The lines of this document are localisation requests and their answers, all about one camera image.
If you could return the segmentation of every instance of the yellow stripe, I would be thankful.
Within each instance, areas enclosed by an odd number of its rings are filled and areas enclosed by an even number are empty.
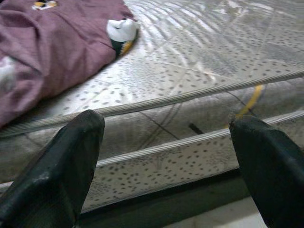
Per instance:
[[[263,90],[262,85],[258,85],[255,87],[252,97],[250,98],[248,103],[245,105],[245,107],[238,114],[236,114],[236,118],[239,118],[239,117],[242,117],[243,115],[245,115],[255,105],[258,98],[262,94],[262,90]]]

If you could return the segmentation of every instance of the white floor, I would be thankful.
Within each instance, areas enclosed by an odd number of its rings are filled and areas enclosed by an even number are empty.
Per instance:
[[[164,228],[266,228],[251,198],[246,198]]]

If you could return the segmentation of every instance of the purple blanket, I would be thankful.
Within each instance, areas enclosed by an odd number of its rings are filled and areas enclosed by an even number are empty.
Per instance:
[[[122,0],[2,1],[0,128],[113,61],[107,23],[122,19]]]

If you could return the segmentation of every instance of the mattress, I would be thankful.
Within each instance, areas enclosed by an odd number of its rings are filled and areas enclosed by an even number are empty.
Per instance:
[[[236,169],[233,116],[266,119],[302,148],[304,4],[129,0],[134,47],[0,131],[0,191],[77,113],[105,137],[83,211]]]

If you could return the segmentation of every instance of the floor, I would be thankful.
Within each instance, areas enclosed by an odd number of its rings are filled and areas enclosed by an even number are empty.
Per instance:
[[[246,198],[164,228],[266,228],[252,198]]]

